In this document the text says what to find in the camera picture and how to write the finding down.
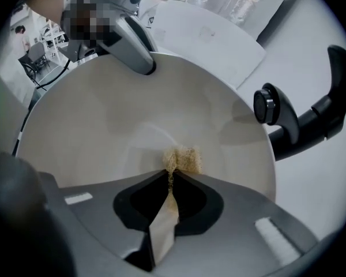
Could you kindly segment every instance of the person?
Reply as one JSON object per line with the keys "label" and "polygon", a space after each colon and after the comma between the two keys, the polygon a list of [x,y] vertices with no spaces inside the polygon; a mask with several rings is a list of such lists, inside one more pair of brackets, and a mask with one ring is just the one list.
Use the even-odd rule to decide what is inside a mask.
{"label": "person", "polygon": [[141,0],[138,10],[138,18],[147,27],[151,28],[158,4],[165,0]]}
{"label": "person", "polygon": [[28,55],[25,52],[23,44],[21,45],[21,54],[16,50],[15,45],[10,38],[10,21],[7,20],[0,33],[0,78],[16,97],[21,105],[28,108],[32,99],[38,98],[38,92],[32,80],[26,75],[25,70],[18,60],[20,55]]}
{"label": "person", "polygon": [[23,25],[17,26],[15,28],[15,32],[16,37],[14,38],[14,49],[16,51],[17,58],[19,59],[28,54],[31,44],[28,36],[24,34],[25,27]]}

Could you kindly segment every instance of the black handle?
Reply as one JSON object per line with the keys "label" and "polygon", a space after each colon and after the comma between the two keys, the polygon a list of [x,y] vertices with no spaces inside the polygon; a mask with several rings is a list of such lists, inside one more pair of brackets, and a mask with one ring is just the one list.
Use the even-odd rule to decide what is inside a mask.
{"label": "black handle", "polygon": [[[263,89],[254,95],[254,111],[258,121],[282,126],[281,129],[269,135],[276,161],[309,149],[325,138],[330,139],[343,128],[346,115],[346,50],[340,46],[331,45],[328,47],[328,56],[332,72],[330,91],[316,102],[311,110],[301,115],[297,124],[294,121],[295,112],[290,102],[287,98],[284,99],[284,94],[278,88],[273,87],[274,89],[271,90],[269,86],[265,85],[270,96],[267,96],[268,99],[264,102],[263,113],[259,113],[260,106],[255,102],[259,99],[259,94],[264,95]],[[258,115],[272,114],[268,110],[276,111],[275,107],[271,108],[272,101],[275,107],[277,104],[279,105],[277,110],[289,116],[273,114],[274,118],[271,122],[269,122],[270,118],[259,118]]]}

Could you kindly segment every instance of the gray surface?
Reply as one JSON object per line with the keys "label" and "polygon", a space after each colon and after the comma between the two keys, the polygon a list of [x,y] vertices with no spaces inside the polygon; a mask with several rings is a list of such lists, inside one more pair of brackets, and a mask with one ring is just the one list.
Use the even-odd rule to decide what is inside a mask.
{"label": "gray surface", "polygon": [[55,62],[49,61],[48,65],[44,65],[40,70],[40,73],[36,74],[36,81],[40,83],[52,70],[59,67]]}
{"label": "gray surface", "polygon": [[93,196],[93,199],[70,205],[69,208],[86,229],[109,251],[125,258],[130,253],[139,250],[145,233],[124,226],[113,209],[114,198],[120,191],[157,172],[103,184],[64,188],[61,191],[64,197],[85,192]]}
{"label": "gray surface", "polygon": [[63,227],[76,265],[77,277],[149,276],[110,253],[87,232],[69,210],[53,176],[41,173],[40,182],[46,193],[49,209]]}
{"label": "gray surface", "polygon": [[[110,18],[116,20],[114,31],[122,38],[111,46],[107,46],[104,42],[100,42],[100,46],[108,53],[112,54],[135,72],[146,75],[153,70],[154,60],[148,49],[142,43],[141,39],[132,30],[123,16],[123,12],[118,13],[119,18]],[[148,35],[148,30],[140,24],[140,31]]]}
{"label": "gray surface", "polygon": [[[58,66],[57,64],[50,62],[50,71],[47,69],[42,69],[41,70],[41,74],[36,76],[36,77],[40,77],[43,75],[42,79],[40,81],[36,80],[40,85],[45,84],[46,82],[51,81],[52,79],[54,79],[62,70],[63,70],[63,66]],[[48,86],[45,86],[44,88],[46,90],[49,90],[51,87],[53,87],[58,81],[60,81],[61,78],[63,78],[65,75],[67,75],[70,71],[66,70],[63,75],[61,75],[56,81],[54,81],[53,83],[51,83]],[[40,92],[41,95],[44,95],[46,93],[45,90],[43,89],[38,89],[38,91]]]}
{"label": "gray surface", "polygon": [[301,276],[316,260],[318,260],[321,255],[326,251],[326,249],[335,240],[337,233],[328,235],[322,239],[311,251],[306,255],[294,261],[292,264],[282,268],[281,270],[274,272],[267,277],[297,277]]}
{"label": "gray surface", "polygon": [[[88,186],[62,189],[64,196],[89,192],[93,199],[70,209],[86,229],[108,250],[120,257],[140,247],[143,233],[126,229],[116,216],[115,195],[151,174]],[[191,175],[216,190],[224,200],[219,220],[204,234],[176,237],[171,250],[153,270],[161,276],[256,277],[281,268],[255,228],[254,222],[270,217],[278,229],[301,253],[317,244],[315,236],[297,219],[265,196],[239,185],[205,175]]]}
{"label": "gray surface", "polygon": [[315,236],[293,216],[259,193],[205,175],[193,178],[221,194],[224,210],[203,235],[176,237],[175,244],[154,272],[163,276],[262,276],[280,269],[254,222],[270,217],[302,251]]}
{"label": "gray surface", "polygon": [[32,62],[37,61],[45,55],[45,48],[42,42],[37,42],[28,51],[28,57]]}

